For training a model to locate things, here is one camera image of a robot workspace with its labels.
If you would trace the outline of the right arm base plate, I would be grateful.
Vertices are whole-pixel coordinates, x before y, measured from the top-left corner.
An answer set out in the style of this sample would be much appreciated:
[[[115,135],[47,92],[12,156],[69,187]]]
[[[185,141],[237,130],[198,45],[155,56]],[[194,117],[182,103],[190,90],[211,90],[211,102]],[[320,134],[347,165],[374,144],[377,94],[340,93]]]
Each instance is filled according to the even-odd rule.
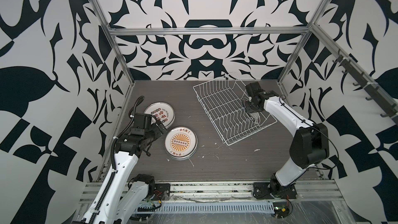
[[[258,200],[264,199],[296,199],[295,184],[281,186],[278,181],[269,183],[253,183],[253,196]]]

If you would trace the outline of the white wire dish rack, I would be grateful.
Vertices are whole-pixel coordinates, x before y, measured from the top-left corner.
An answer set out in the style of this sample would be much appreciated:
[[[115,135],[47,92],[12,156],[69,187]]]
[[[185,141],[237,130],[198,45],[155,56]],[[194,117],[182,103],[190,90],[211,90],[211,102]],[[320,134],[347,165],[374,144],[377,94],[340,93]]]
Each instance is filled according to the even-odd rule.
[[[244,103],[249,100],[245,83],[235,73],[226,74],[193,86],[222,142],[236,144],[276,123],[267,112],[249,114]]]

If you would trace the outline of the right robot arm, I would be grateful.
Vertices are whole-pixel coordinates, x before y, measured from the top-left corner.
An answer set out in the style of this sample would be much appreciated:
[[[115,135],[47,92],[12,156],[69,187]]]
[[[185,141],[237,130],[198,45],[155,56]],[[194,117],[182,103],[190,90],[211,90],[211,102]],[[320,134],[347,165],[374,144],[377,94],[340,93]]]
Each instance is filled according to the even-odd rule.
[[[274,91],[265,91],[258,82],[245,86],[249,99],[245,111],[253,115],[267,112],[292,134],[289,159],[270,179],[268,195],[281,198],[308,169],[327,159],[330,154],[327,127],[299,115]]]

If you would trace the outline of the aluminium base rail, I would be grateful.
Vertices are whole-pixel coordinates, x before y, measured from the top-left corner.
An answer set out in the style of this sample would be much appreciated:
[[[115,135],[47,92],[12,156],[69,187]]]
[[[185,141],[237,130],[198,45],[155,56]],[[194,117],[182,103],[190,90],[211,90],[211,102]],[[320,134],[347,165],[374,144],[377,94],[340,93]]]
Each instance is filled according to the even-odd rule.
[[[171,185],[170,197],[163,201],[175,202],[222,202],[255,201],[253,183],[268,183],[267,180],[250,181],[158,181]],[[295,183],[296,199],[290,201],[344,201],[334,180],[300,179]]]

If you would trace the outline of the wall hook rail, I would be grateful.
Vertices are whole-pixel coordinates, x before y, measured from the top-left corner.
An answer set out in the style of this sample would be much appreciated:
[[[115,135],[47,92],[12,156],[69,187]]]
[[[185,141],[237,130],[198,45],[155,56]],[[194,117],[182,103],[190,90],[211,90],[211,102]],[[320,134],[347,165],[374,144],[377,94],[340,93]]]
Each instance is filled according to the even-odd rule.
[[[342,71],[341,90],[343,91],[344,81],[349,75],[354,80],[352,85],[368,94],[365,99],[374,101],[383,110],[384,113],[380,114],[380,116],[382,118],[388,117],[398,125],[398,102],[354,58],[344,56],[340,49],[337,52],[333,51],[332,54],[336,57],[333,64],[339,64],[344,69]]]

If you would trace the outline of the aluminium frame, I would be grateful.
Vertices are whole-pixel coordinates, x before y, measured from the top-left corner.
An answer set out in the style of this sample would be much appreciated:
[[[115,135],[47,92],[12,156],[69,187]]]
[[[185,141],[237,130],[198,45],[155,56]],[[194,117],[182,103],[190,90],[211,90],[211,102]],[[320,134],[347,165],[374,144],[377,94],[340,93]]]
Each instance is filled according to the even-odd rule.
[[[127,74],[127,78],[131,85],[135,84],[135,80],[131,75],[129,68],[123,54],[121,53],[118,44],[115,41],[116,36],[133,36],[133,35],[234,35],[234,34],[299,34],[301,39],[298,42],[291,60],[288,61],[285,66],[283,73],[279,77],[279,82],[284,80],[287,71],[292,67],[294,61],[296,61],[298,54],[303,49],[311,35],[315,35],[330,52],[337,52],[339,49],[348,57],[349,55],[344,52],[343,48],[339,46],[326,31],[317,24],[317,21],[321,18],[321,13],[326,9],[328,3],[331,0],[321,0],[320,6],[317,7],[314,17],[310,23],[305,27],[210,27],[210,28],[132,28],[132,29],[113,29],[110,28],[105,15],[101,9],[98,0],[89,0],[92,4],[94,12],[100,25],[105,33],[107,41],[109,42],[112,50],[116,54],[116,58],[122,66],[122,71]]]

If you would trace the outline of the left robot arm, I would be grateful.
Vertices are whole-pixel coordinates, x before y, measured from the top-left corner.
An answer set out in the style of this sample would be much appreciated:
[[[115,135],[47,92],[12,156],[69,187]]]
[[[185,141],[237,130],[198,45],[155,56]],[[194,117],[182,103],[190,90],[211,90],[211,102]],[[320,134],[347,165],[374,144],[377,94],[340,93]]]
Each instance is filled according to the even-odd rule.
[[[113,138],[111,167],[80,224],[126,224],[140,203],[153,196],[154,177],[137,175],[124,195],[123,190],[142,153],[149,154],[154,141],[167,132],[164,124],[150,114],[133,114],[129,124]]]

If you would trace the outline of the small circuit board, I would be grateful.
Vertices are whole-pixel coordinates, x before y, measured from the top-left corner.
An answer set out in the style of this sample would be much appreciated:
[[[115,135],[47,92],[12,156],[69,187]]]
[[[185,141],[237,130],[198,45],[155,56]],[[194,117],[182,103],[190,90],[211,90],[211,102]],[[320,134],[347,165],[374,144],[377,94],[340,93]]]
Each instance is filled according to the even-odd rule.
[[[274,202],[273,207],[274,207],[273,217],[276,219],[285,219],[289,217],[293,212],[293,205],[289,201]]]

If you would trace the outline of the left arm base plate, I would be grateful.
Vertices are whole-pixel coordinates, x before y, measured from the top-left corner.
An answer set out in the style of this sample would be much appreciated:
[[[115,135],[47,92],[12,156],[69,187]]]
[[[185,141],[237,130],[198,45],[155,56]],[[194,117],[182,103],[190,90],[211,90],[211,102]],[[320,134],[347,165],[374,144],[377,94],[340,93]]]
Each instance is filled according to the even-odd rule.
[[[149,185],[147,199],[151,201],[163,201],[170,197],[171,185],[169,183],[156,183]]]

